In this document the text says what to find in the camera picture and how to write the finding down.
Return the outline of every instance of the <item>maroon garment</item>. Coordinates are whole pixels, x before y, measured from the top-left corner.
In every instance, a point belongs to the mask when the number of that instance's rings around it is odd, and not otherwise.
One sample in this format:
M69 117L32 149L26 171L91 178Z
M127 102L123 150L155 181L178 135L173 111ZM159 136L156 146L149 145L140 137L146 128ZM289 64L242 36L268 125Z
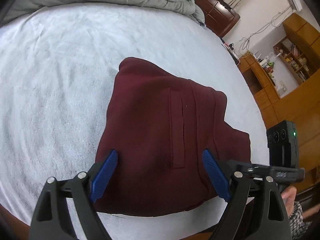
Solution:
M96 210L162 216L215 197L202 151L250 162L249 135L224 122L226 106L222 92L143 59L122 61L96 155L115 149L119 161Z

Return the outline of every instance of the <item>patterned sleeve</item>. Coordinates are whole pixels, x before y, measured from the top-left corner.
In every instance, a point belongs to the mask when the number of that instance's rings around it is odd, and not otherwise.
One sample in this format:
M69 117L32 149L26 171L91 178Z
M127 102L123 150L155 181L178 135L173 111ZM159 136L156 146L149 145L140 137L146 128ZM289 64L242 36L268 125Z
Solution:
M299 202L294 202L294 208L291 216L289 217L290 230L292 240L298 240L307 231L311 222L304 223L302 221L302 207Z

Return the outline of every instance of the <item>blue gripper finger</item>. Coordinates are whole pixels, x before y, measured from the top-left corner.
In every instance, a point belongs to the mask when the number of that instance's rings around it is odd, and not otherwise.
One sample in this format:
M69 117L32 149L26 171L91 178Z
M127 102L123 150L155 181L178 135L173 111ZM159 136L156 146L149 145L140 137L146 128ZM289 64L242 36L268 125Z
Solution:
M229 182L207 149L202 152L202 162L218 196L229 202L231 199Z
M110 181L110 178L118 164L118 153L113 150L105 160L98 174L91 183L90 200L95 203L97 199L103 196L104 191Z

